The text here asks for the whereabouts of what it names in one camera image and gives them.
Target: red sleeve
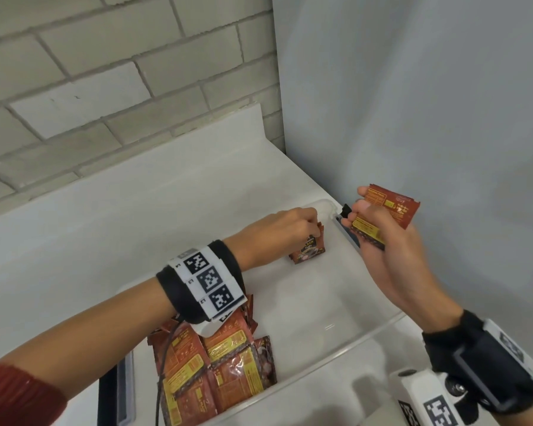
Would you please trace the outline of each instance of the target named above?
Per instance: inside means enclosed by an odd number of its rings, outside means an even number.
[[[49,426],[66,406],[56,387],[17,367],[0,365],[0,426]]]

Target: brick wall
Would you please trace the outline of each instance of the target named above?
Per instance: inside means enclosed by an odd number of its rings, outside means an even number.
[[[254,101],[284,150],[270,0],[0,0],[0,214]]]

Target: hand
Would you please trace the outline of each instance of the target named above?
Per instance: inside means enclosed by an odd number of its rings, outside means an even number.
[[[316,209],[294,208],[267,215],[223,242],[245,272],[299,250],[310,235],[320,236]]]
[[[359,187],[357,193],[364,196],[367,188]],[[385,241],[385,251],[381,251],[356,235],[361,257],[383,294],[425,332],[458,325],[463,309],[444,293],[428,268],[416,228],[409,224],[403,230],[387,209],[365,200],[358,200],[352,211],[348,218],[341,220],[344,226],[351,228],[360,215],[379,228]]]

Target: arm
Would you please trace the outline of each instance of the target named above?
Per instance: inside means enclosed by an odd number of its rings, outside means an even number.
[[[313,208],[271,214],[224,240],[241,271],[270,263],[320,235]],[[71,399],[175,314],[156,278],[132,287],[36,336],[0,359]]]
[[[367,187],[357,189],[364,196]],[[415,321],[425,333],[441,332],[460,324],[464,310],[441,288],[426,262],[417,230],[403,230],[389,212],[364,200],[352,206],[353,212],[341,222],[350,227],[357,215],[375,224],[384,237],[381,251],[357,236],[360,255],[381,291]],[[493,415],[502,426],[533,426],[533,407],[517,415]]]

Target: black cable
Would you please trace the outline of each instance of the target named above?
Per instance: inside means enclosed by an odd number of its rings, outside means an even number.
[[[183,321],[183,319],[180,319],[178,323],[170,329],[170,335],[168,335],[168,338],[166,338],[165,346],[163,348],[162,363],[160,364],[160,371],[158,371],[158,393],[156,396],[156,426],[158,426],[158,423],[160,422],[160,398],[162,397],[163,368],[166,364],[166,355],[168,353],[168,348],[170,348],[171,342],[174,339],[174,333]]]

